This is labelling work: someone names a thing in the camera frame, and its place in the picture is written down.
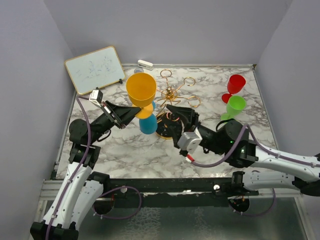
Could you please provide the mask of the yellow wine glass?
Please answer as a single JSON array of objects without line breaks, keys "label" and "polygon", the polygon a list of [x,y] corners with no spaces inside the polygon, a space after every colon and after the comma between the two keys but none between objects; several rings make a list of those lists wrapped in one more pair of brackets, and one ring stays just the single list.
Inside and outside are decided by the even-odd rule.
[{"label": "yellow wine glass", "polygon": [[126,91],[132,105],[141,109],[135,116],[140,120],[149,118],[154,111],[152,102],[157,91],[155,79],[148,73],[134,73],[126,81]]}]

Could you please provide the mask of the green wine glass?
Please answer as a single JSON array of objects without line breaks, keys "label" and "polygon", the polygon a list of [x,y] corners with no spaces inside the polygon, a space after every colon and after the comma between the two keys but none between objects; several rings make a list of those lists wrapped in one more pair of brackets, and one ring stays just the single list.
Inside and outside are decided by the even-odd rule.
[{"label": "green wine glass", "polygon": [[226,105],[226,112],[221,115],[220,120],[225,121],[234,118],[244,110],[246,105],[246,100],[243,97],[231,96]]}]

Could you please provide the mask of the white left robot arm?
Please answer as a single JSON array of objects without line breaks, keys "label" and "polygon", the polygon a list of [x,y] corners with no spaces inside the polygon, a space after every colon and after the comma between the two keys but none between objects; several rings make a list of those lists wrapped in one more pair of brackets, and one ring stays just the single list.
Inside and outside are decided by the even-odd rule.
[{"label": "white left robot arm", "polygon": [[81,224],[98,197],[106,197],[111,190],[109,176],[93,172],[100,154],[94,142],[103,140],[103,135],[112,127],[124,129],[141,108],[118,106],[109,101],[100,104],[103,113],[93,122],[87,114],[69,126],[69,164],[58,193],[41,222],[33,222],[30,234],[35,240],[76,240]]}]

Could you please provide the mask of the blue wine glass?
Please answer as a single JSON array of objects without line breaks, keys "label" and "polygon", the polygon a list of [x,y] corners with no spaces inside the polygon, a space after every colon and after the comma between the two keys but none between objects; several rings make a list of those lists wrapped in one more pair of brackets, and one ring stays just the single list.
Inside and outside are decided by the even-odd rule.
[{"label": "blue wine glass", "polygon": [[136,115],[136,117],[139,118],[140,131],[146,135],[153,134],[158,128],[157,118],[153,114],[155,108],[156,104],[153,101],[148,106],[143,107]]}]

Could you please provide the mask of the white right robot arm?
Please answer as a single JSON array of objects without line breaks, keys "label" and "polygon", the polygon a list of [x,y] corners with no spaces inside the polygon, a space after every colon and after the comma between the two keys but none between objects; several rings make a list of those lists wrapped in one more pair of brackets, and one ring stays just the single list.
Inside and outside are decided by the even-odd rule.
[{"label": "white right robot arm", "polygon": [[222,163],[242,168],[269,169],[267,173],[234,172],[229,189],[240,196],[259,189],[293,189],[318,197],[320,195],[320,156],[296,155],[267,147],[257,140],[248,124],[233,118],[222,120],[215,130],[201,124],[194,109],[167,105],[178,117],[182,129],[174,127],[167,116],[163,118],[171,132],[173,145],[192,165],[213,168]]}]

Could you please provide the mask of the red wine glass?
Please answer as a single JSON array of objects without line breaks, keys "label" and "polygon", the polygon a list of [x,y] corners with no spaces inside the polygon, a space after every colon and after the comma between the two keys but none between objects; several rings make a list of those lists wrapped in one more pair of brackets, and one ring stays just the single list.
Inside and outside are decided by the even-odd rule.
[{"label": "red wine glass", "polygon": [[227,83],[227,91],[228,93],[225,93],[222,95],[221,100],[227,104],[229,99],[239,93],[243,87],[246,84],[246,80],[242,75],[234,74],[229,78],[229,81]]}]

